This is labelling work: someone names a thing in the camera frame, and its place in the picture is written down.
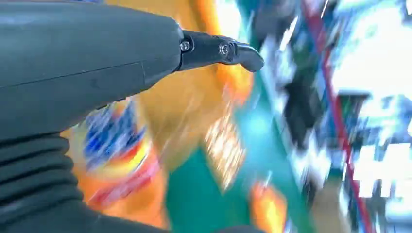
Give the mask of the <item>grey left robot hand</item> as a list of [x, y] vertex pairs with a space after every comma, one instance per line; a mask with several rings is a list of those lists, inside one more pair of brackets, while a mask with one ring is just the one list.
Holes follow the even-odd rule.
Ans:
[[0, 4], [0, 139], [59, 133], [94, 109], [176, 71], [214, 63], [260, 70], [251, 46], [184, 31], [174, 19], [85, 2]]

